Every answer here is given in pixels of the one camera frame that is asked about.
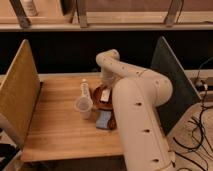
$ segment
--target wooden tabletop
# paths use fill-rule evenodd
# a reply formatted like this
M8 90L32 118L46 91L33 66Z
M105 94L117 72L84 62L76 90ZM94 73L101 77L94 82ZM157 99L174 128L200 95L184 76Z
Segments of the wooden tabletop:
M92 90L100 85L98 76L52 78L43 82L21 160L24 162L122 155L118 131L95 127L99 116L84 120L74 109L80 83L86 78Z

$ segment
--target floor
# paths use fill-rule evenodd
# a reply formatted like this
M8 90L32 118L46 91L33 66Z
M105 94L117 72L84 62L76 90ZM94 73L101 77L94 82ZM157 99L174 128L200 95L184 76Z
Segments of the floor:
M122 156L50 162L52 171L127 171ZM49 170L40 166L37 170Z

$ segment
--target white cup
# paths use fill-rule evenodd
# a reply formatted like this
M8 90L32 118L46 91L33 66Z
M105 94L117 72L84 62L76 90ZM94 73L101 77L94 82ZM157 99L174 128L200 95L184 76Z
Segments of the white cup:
M92 99L86 96L81 96L75 101L75 109L82 114L83 119L89 119L92 106Z

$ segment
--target black cable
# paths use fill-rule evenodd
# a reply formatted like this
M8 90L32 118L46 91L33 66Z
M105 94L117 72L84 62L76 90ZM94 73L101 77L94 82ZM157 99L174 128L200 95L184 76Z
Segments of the black cable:
M181 171L181 170L193 171L192 169L189 169L189 168L187 168L187 167L181 167L181 168L179 168L177 171Z
M211 60L213 60L213 56L210 57L209 59L207 59L206 61L204 61L204 62L199 66L197 76L196 76L196 78L195 78L195 80L194 80L194 84L195 84L195 85L196 85L196 83L197 83L197 81L198 81L198 79L199 79L200 70L203 68L203 66L204 66L205 64L207 64L207 63L210 62Z
M195 154L197 154L206 163L206 171L208 171L209 170L208 162L198 152L195 151Z
M178 156L182 157L185 160L190 161L191 163L193 163L194 165L196 165L197 167L199 167L201 170L206 171L200 164L198 164L197 162L195 162L194 160L191 160L190 158L183 156L182 154L178 153L175 151L175 154L177 154Z
M200 124L197 125L197 127L199 128L200 130L200 135L201 135L201 138L200 138L200 141L199 143L195 146L195 147L189 147L189 146L186 146L182 143L180 143L175 137L173 137L173 140L175 141L175 143L177 143L180 147L182 148L185 148L189 151L192 151L192 150L197 150L203 143L203 140L204 140L204 136L203 136L203 130L202 130L202 127Z

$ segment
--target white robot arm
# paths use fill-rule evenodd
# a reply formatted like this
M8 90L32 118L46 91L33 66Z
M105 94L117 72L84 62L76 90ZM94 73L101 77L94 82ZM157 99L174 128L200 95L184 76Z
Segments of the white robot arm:
M97 55L102 82L110 86L114 74L123 79L113 87L112 102L129 171L174 171L169 146L155 107L172 95L167 77L155 71L119 61L110 50Z

